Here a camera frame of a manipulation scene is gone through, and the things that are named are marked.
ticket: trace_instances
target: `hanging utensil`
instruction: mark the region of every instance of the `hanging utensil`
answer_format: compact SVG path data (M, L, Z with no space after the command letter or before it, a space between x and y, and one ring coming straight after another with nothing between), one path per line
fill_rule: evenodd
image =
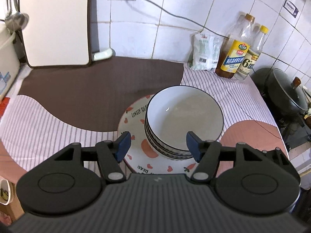
M16 13L12 14L11 0L7 0L7 6L8 5L10 5L10 9L8 9L9 12L7 13L7 16L4 20L5 25L11 31L23 30L29 21L29 16L26 13L19 12L19 5L17 0L14 0L14 6L17 11Z

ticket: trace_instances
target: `wok lid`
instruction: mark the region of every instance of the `wok lid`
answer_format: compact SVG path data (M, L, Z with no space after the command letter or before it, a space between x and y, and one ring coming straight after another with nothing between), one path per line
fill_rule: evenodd
M288 98L302 110L307 111L308 105L301 87L295 87L285 72L275 68L273 75Z

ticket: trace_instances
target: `bowl rim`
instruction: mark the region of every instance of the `bowl rim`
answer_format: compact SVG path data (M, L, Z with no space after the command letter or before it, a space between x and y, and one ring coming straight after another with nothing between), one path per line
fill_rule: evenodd
M198 89L198 88L196 88L196 87L187 86L187 85L175 85L175 86L170 86L170 87L161 89L159 92L157 92L157 93L155 93L155 94L153 95L153 97L150 99L150 101L149 101L149 103L148 103L147 110L146 110L146 115L145 115L145 121L148 123L148 125L149 125L149 127L150 127L150 130L152 131L152 128L151 128L151 126L150 126L150 124L149 124L149 121L148 121L148 109L149 109L150 103L152 102L153 98L154 98L158 93L162 92L163 90L166 90L166 89L169 89L169 88L174 88L174 87L189 87L189 88L194 88L194 89L200 90L200 91L204 92L205 94L207 94L208 96L210 96L210 97L215 101L215 103L218 105L218 107L219 107L219 109L220 109L221 116L222 116L222 128L221 128L221 131L220 131L218 137L215 139L215 141L216 141L216 140L220 137L222 131L224 130L224 124L225 124L224 114L223 114L223 112L222 112L221 106L220 106L219 103L214 99L214 97L212 97L209 93L203 91L202 89ZM168 145L167 143L163 142L153 131L152 131L152 134L154 134L154 136L155 136L159 141L161 141L163 144L165 144L166 146L169 146L169 147L171 147L171 148L173 148L173 149L175 149L175 150L178 150L178 151L183 151L183 152L186 152L186 151L187 151L187 150L178 149L178 148L175 148L175 147L173 147L173 146L171 146L171 145Z

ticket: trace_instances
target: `bottle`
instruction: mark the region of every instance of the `bottle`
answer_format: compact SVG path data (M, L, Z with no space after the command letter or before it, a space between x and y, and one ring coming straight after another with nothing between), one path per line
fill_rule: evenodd
M252 25L255 18L246 14L241 30L230 35L224 49L220 52L215 73L220 77L232 78L243 61L252 41Z
M256 63L259 55L262 53L262 47L265 43L265 37L269 29L265 26L261 26L259 32L255 36L250 48L247 51L247 54L238 67L234 77L238 80L245 80L254 64Z

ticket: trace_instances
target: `lid handle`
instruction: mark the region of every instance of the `lid handle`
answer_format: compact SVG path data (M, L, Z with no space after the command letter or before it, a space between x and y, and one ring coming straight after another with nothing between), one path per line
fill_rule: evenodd
M298 77L295 77L293 82L291 83L291 86L293 89L296 89L301 84L301 80Z

